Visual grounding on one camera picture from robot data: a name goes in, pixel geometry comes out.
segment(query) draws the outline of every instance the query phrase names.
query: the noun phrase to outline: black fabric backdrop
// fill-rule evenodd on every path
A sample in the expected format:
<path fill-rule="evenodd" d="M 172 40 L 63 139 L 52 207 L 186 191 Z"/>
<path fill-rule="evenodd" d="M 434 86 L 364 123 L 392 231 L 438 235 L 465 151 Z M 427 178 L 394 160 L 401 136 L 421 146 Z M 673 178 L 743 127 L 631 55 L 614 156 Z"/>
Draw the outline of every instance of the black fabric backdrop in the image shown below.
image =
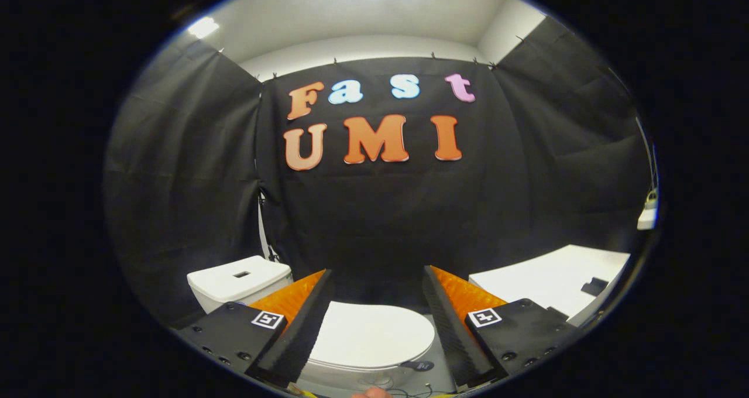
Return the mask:
<path fill-rule="evenodd" d="M 202 314 L 187 273 L 262 252 L 252 165 L 261 87 L 185 35 L 121 105 L 104 168 L 107 223 L 133 291 L 162 323 Z"/>
<path fill-rule="evenodd" d="M 461 102 L 444 78 L 470 81 Z M 390 77 L 420 94 L 397 99 Z M 355 104 L 327 100 L 358 80 Z M 289 121 L 289 92 L 316 81 L 309 115 Z M 404 163 L 348 165 L 346 118 L 377 129 L 404 115 Z M 458 120 L 463 158 L 434 157 L 433 115 Z M 283 133 L 326 123 L 310 171 L 284 159 Z M 163 323 L 201 315 L 185 276 L 261 254 L 257 193 L 269 244 L 295 279 L 335 271 L 336 300 L 426 313 L 423 265 L 463 278 L 569 243 L 633 252 L 650 184 L 634 104 L 600 57 L 546 19 L 494 69 L 441 59 L 330 64 L 265 84 L 201 41 L 177 39 L 135 84 L 112 130 L 105 208 L 133 290 Z"/>
<path fill-rule="evenodd" d="M 470 81 L 474 102 L 452 93 L 446 76 Z M 413 74 L 420 94 L 397 99 L 390 77 Z M 330 86 L 358 80 L 363 99 L 330 104 Z M 309 115 L 289 121 L 289 91 L 316 81 L 326 89 Z M 377 129 L 385 115 L 404 115 L 404 163 L 382 158 L 346 164 L 346 118 L 362 116 Z M 336 298 L 350 302 L 419 306 L 423 265 L 461 276 L 490 266 L 498 244 L 526 238 L 528 173 L 521 138 L 506 99 L 489 68 L 433 59 L 374 59 L 304 70 L 268 81 L 260 102 L 257 170 L 267 201 L 266 233 L 295 277 L 330 267 Z M 455 137 L 463 158 L 434 156 L 433 115 L 458 120 Z M 294 171 L 284 158 L 283 132 L 326 123 L 324 154 L 309 171 Z M 303 136 L 307 156 L 311 136 Z"/>

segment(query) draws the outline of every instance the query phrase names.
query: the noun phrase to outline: orange letter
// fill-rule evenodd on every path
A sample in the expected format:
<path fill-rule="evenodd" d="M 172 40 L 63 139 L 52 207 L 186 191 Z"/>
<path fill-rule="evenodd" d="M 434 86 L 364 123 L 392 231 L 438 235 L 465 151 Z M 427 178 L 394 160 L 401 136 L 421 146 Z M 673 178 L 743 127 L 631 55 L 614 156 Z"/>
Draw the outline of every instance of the orange letter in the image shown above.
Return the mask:
<path fill-rule="evenodd" d="M 457 161 L 463 158 L 463 153 L 455 144 L 455 124 L 458 124 L 458 121 L 449 115 L 436 115 L 431 118 L 431 122 L 437 127 L 439 142 L 439 148 L 434 156 L 442 161 Z"/>
<path fill-rule="evenodd" d="M 318 100 L 318 93 L 315 91 L 322 91 L 323 88 L 325 88 L 323 83 L 313 83 L 289 92 L 288 96 L 291 97 L 291 112 L 288 113 L 288 119 L 294 120 L 303 115 L 308 115 L 312 111 L 312 108 L 307 107 L 307 103 L 309 102 L 310 105 L 314 104 Z"/>
<path fill-rule="evenodd" d="M 304 131 L 302 129 L 291 129 L 283 134 L 286 139 L 286 165 L 296 171 L 306 171 L 315 168 L 323 158 L 323 132 L 327 124 L 313 124 L 307 131 L 312 134 L 312 153 L 307 158 L 299 155 L 299 139 Z"/>
<path fill-rule="evenodd" d="M 386 115 L 380 123 L 377 132 L 372 131 L 364 117 L 352 117 L 343 121 L 348 128 L 348 155 L 343 162 L 347 164 L 361 164 L 364 154 L 361 147 L 369 155 L 369 160 L 377 160 L 380 149 L 385 145 L 382 161 L 386 163 L 402 163 L 408 160 L 408 153 L 403 146 L 403 123 L 406 118 L 402 115 Z"/>

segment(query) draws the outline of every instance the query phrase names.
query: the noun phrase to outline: toilet tank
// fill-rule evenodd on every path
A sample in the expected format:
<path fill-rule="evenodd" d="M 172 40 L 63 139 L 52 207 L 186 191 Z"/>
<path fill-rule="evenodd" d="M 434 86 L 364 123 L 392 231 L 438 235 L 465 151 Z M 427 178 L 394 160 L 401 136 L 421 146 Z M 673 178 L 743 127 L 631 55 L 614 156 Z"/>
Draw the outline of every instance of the toilet tank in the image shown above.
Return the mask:
<path fill-rule="evenodd" d="M 291 268 L 251 256 L 187 275 L 187 283 L 206 313 L 229 301 L 251 304 L 292 283 Z"/>

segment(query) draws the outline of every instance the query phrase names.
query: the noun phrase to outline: light fixture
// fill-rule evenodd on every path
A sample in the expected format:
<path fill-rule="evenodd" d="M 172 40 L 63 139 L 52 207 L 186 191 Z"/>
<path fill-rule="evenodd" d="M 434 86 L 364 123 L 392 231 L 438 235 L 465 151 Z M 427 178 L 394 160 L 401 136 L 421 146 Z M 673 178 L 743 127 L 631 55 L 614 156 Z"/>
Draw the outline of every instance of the light fixture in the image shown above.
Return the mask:
<path fill-rule="evenodd" d="M 213 18 L 206 16 L 203 19 L 198 20 L 198 22 L 190 25 L 190 27 L 187 28 L 187 32 L 190 32 L 192 35 L 197 36 L 198 39 L 201 39 L 208 36 L 209 33 L 214 32 L 218 28 L 219 24 L 214 22 Z"/>

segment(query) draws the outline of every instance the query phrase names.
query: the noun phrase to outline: toilet seat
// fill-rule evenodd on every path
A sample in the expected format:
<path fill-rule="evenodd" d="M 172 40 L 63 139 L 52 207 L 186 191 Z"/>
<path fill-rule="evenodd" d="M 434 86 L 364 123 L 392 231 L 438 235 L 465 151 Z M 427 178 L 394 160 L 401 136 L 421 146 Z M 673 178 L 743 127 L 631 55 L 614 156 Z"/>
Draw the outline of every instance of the toilet seat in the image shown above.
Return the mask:
<path fill-rule="evenodd" d="M 430 321 L 413 310 L 332 301 L 308 363 L 381 372 L 425 355 L 434 335 Z"/>

